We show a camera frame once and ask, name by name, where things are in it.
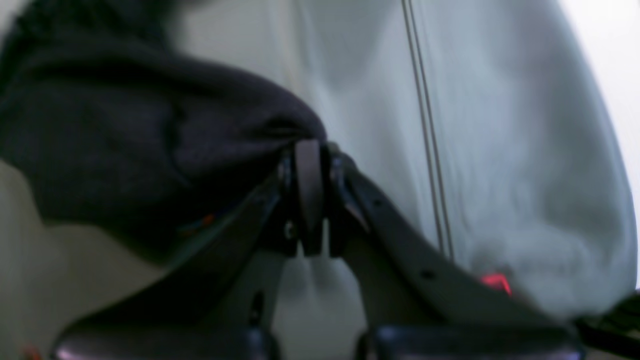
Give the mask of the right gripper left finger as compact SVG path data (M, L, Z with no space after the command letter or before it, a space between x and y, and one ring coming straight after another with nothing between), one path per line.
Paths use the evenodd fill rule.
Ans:
M69 325L53 360L279 360L270 333L286 260L311 253L311 147L286 150L202 249Z

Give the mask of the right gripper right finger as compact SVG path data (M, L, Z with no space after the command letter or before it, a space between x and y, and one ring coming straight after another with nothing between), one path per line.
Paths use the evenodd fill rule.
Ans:
M439 254L334 143L310 144L310 209L358 281L367 328L356 360L583 360L557 321Z

